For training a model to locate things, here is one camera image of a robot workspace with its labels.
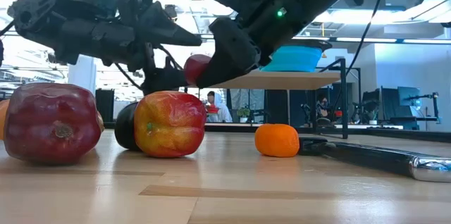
black cable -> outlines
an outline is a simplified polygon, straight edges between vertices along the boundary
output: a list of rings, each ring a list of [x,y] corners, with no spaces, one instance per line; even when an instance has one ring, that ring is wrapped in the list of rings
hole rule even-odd
[[[116,67],[119,69],[119,71],[124,74],[124,76],[127,78],[128,81],[132,83],[133,86],[141,90],[141,87],[121,68],[121,66],[118,63],[114,63]]]
[[[374,9],[373,9],[373,14],[371,15],[371,20],[370,20],[369,23],[366,25],[365,31],[364,31],[364,33],[363,33],[363,35],[362,35],[362,39],[360,40],[359,46],[357,47],[357,51],[355,52],[355,56],[354,56],[354,58],[352,59],[352,62],[351,62],[351,64],[350,64],[349,68],[348,68],[347,71],[346,71],[346,77],[347,77],[347,75],[350,73],[350,71],[351,71],[351,69],[352,69],[352,66],[354,65],[355,61],[357,60],[357,57],[358,57],[359,54],[360,54],[360,50],[362,49],[362,46],[363,46],[363,44],[364,44],[366,34],[368,33],[369,28],[371,27],[371,21],[373,20],[374,16],[376,15],[380,3],[381,3],[381,0],[377,0],[377,1],[376,1],[376,5],[374,6]],[[341,95],[342,95],[342,89],[340,88],[340,92],[338,92],[337,99],[335,100],[335,103],[333,104],[333,109],[332,109],[332,116],[333,116],[333,117],[332,117],[332,120],[335,119],[335,109],[337,108],[338,100],[340,99]]]
[[[179,70],[183,70],[183,67],[181,67],[181,66],[175,61],[175,59],[172,57],[171,53],[170,53],[167,49],[165,49],[165,48],[164,48],[162,45],[160,45],[160,44],[157,45],[156,48],[162,50],[162,51],[163,51],[163,52],[171,59],[171,61],[172,61],[172,63],[173,63],[173,65],[174,65],[175,68],[178,68]]]
[[[12,20],[4,29],[0,31],[0,37],[8,32],[14,26],[14,20]]]

person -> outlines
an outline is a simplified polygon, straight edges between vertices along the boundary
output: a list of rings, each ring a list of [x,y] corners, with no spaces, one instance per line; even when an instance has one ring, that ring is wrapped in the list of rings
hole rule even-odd
[[[318,112],[318,114],[321,114],[322,118],[327,118],[329,113],[327,112],[327,97],[324,94],[319,94],[318,95],[318,99],[317,99],[317,103],[316,103],[316,110]]]
[[[232,116],[230,115],[230,111],[228,110],[228,107],[225,104],[221,103],[221,95],[218,93],[215,93],[213,91],[210,91],[207,94],[207,101],[210,105],[214,105],[216,108],[219,109],[218,111],[218,120],[223,123],[231,123],[232,122]]]

orange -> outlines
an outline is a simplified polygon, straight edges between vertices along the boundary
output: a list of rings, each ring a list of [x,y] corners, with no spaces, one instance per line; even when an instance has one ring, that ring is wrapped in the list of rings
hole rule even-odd
[[[255,132],[255,147],[267,156],[293,157],[299,151],[299,135],[289,125],[264,124]]]

black eggplant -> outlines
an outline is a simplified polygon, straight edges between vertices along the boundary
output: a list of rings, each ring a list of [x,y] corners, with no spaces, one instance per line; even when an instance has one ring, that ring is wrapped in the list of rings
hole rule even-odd
[[[138,105],[137,102],[128,104],[125,108],[119,112],[116,119],[116,125],[114,128],[114,135],[116,136],[116,141],[121,147],[129,149],[131,151],[141,151],[141,149],[136,145],[135,141],[135,126],[134,126],[134,115],[135,109]]]

blue bowl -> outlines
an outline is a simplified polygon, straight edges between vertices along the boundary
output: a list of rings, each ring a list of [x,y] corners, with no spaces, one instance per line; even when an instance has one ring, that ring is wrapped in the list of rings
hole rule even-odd
[[[316,47],[282,46],[273,54],[273,60],[261,70],[266,72],[315,71],[323,51]]]

